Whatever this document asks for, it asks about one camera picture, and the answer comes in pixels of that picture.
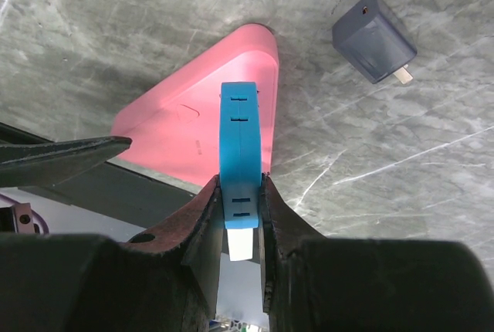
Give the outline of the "blue square plug adapter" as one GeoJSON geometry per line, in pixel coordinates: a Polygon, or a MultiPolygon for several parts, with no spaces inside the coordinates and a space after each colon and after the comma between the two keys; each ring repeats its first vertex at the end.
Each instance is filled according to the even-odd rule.
{"type": "Polygon", "coordinates": [[[219,179],[225,227],[258,227],[262,146],[254,83],[223,83],[221,86],[219,179]]]}

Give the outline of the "white square plug adapter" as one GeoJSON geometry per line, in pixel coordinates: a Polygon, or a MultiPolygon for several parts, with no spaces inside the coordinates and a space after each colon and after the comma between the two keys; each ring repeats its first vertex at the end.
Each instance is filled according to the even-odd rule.
{"type": "Polygon", "coordinates": [[[228,254],[233,262],[250,260],[253,257],[254,229],[228,229],[228,254]]]}

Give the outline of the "pink triangular power strip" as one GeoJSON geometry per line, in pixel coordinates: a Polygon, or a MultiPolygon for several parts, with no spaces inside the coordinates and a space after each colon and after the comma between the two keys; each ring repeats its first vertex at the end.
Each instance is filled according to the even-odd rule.
{"type": "Polygon", "coordinates": [[[118,158],[205,185],[219,170],[221,85],[253,82],[259,99],[262,169],[269,172],[278,80],[275,36],[263,25],[243,25],[117,114],[112,135],[132,140],[118,158]]]}

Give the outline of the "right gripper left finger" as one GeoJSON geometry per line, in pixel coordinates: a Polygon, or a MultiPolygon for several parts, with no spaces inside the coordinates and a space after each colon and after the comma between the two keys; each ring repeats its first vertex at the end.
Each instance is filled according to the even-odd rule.
{"type": "Polygon", "coordinates": [[[1,329],[206,331],[221,250],[217,178],[129,242],[2,234],[1,329]]]}

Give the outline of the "small grey plug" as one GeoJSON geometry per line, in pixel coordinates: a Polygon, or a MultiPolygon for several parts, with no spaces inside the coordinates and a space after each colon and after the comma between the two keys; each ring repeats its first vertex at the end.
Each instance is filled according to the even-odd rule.
{"type": "Polygon", "coordinates": [[[384,0],[360,0],[332,27],[334,49],[371,83],[418,54],[414,40],[384,0]]]}

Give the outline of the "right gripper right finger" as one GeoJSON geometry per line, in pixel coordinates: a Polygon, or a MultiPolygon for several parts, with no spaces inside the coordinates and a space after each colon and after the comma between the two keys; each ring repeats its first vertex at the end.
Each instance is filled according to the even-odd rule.
{"type": "Polygon", "coordinates": [[[460,242],[327,238],[264,176],[263,309],[272,331],[491,331],[493,290],[460,242]]]}

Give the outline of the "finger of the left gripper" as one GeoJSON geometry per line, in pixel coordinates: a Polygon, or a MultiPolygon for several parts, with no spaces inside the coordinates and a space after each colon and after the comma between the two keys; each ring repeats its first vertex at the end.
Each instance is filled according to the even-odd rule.
{"type": "Polygon", "coordinates": [[[129,137],[1,146],[3,188],[58,184],[128,150],[129,137]]]}

